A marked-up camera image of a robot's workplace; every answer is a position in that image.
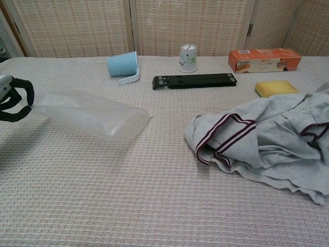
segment yellow sponge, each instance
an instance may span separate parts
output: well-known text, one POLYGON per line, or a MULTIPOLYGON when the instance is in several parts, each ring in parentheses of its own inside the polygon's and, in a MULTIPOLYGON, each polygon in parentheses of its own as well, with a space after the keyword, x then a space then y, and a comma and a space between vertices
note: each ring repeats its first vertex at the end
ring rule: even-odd
POLYGON ((256 84, 255 91, 263 98, 268 98, 269 96, 276 94, 298 93, 289 81, 261 81, 256 84))

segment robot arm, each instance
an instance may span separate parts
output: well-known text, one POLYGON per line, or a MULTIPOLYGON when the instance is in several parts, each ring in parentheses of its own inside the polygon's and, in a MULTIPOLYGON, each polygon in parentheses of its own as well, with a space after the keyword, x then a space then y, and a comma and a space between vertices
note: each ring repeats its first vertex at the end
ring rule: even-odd
POLYGON ((30 81, 13 78, 11 75, 0 74, 0 120, 16 122, 26 117, 34 101, 34 89, 30 81), (15 88, 25 89, 27 93, 28 105, 23 107, 18 113, 8 113, 3 110, 17 105, 21 100, 21 95, 15 88))

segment gray cloth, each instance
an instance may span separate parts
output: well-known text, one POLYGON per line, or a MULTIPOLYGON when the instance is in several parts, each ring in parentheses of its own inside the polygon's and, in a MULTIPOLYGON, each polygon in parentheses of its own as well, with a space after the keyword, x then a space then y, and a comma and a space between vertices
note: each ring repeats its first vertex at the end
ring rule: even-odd
POLYGON ((329 195, 329 81, 314 94, 259 98, 196 116, 185 139, 200 162, 275 188, 329 195))

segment textured table cover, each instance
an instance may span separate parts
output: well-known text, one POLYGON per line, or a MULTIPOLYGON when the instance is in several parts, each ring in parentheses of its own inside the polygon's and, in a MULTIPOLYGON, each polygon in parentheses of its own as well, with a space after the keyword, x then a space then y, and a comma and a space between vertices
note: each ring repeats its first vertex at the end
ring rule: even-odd
MULTIPOLYGON (((287 79, 313 92, 328 57, 295 72, 235 75, 236 87, 152 90, 181 74, 178 58, 139 57, 138 82, 118 85, 106 58, 14 58, 0 72, 36 92, 85 90, 148 109, 130 142, 108 142, 31 113, 0 122, 1 246, 329 246, 329 206, 200 164, 183 138, 196 114, 257 98, 254 85, 287 79)), ((198 74, 231 72, 227 57, 198 58, 198 74)))

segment white tablecloth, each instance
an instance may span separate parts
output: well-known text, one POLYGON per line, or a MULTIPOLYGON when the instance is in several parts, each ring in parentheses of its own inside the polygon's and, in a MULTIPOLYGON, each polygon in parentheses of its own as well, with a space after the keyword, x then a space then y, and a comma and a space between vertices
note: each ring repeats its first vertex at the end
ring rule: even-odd
MULTIPOLYGON (((0 73, 35 92, 85 90, 153 115, 130 142, 108 142, 31 113, 0 122, 0 246, 328 246, 329 206, 301 193, 200 164, 183 138, 196 114, 258 97, 263 80, 313 92, 328 57, 295 72, 235 75, 236 87, 152 90, 181 74, 178 58, 139 57, 141 78, 118 85, 106 58, 14 58, 0 73)), ((199 57, 195 74, 231 72, 227 57, 199 57)))

